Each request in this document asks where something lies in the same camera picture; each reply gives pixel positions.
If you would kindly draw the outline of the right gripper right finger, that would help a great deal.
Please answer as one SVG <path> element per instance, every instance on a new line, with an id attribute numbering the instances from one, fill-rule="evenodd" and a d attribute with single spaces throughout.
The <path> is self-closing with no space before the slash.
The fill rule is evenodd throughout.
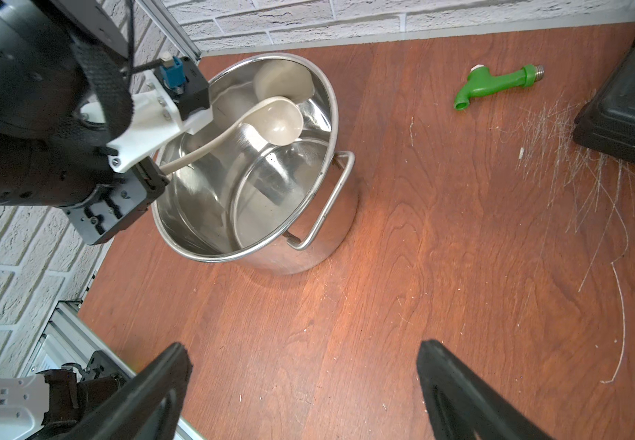
<path id="1" fill-rule="evenodd" d="M 548 439 L 441 342 L 423 341 L 416 369 L 436 439 Z"/>

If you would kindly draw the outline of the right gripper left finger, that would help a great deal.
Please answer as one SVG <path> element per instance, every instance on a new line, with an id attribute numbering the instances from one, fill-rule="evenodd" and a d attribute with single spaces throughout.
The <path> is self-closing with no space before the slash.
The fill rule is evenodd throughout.
<path id="1" fill-rule="evenodd" d="M 83 418 L 71 439 L 172 439 L 192 375 L 185 347 L 170 345 L 141 373 Z"/>

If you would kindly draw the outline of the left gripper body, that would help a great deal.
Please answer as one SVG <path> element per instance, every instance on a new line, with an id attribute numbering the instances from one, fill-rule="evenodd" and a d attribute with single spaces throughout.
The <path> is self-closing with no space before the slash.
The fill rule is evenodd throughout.
<path id="1" fill-rule="evenodd" d="M 62 211 L 85 244 L 101 245 L 138 220 L 168 183 L 160 168 L 145 158 L 128 172 L 116 173 L 111 184 L 99 185 L 88 200 Z"/>

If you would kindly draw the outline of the stainless steel pot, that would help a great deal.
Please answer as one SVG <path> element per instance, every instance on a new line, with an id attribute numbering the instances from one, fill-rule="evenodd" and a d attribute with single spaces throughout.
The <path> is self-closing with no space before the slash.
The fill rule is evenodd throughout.
<path id="1" fill-rule="evenodd" d="M 307 271 L 326 260 L 354 222 L 356 162 L 337 149 L 339 108 L 328 77 L 303 57 L 260 54 L 225 69 L 209 83 L 213 121 L 161 149 L 169 163 L 223 132 L 229 137 L 178 170 L 152 206 L 165 242 L 189 260 L 236 261 L 279 275 Z M 276 146 L 241 122 L 263 99 L 297 104 L 304 128 L 295 142 Z"/>

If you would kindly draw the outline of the beige plastic ladle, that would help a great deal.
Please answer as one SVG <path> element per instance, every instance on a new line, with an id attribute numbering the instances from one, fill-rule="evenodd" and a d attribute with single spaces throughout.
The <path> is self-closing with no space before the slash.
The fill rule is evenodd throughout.
<path id="1" fill-rule="evenodd" d="M 217 148 L 242 124 L 252 126 L 270 144 L 287 146 L 295 142 L 302 133 L 304 117 L 297 104 L 292 100 L 283 96 L 266 98 L 203 147 L 162 165 L 161 172 L 165 175 L 172 175 L 181 168 L 199 160 Z"/>

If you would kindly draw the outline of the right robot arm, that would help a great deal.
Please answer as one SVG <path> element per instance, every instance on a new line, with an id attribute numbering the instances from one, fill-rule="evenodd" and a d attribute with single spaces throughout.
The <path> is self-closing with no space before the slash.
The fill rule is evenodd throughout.
<path id="1" fill-rule="evenodd" d="M 440 342 L 421 343 L 416 369 L 435 438 L 548 437 Z M 133 377 L 97 351 L 86 368 L 0 379 L 0 439 L 172 439 L 191 375 L 174 343 Z"/>

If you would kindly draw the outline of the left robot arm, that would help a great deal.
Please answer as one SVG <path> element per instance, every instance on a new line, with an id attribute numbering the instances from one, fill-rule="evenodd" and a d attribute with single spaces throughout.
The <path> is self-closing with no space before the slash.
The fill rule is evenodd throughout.
<path id="1" fill-rule="evenodd" d="M 150 159 L 111 164 L 132 124 L 133 42 L 95 1 L 0 1 L 0 205 L 56 207 L 99 245 L 163 194 Z"/>

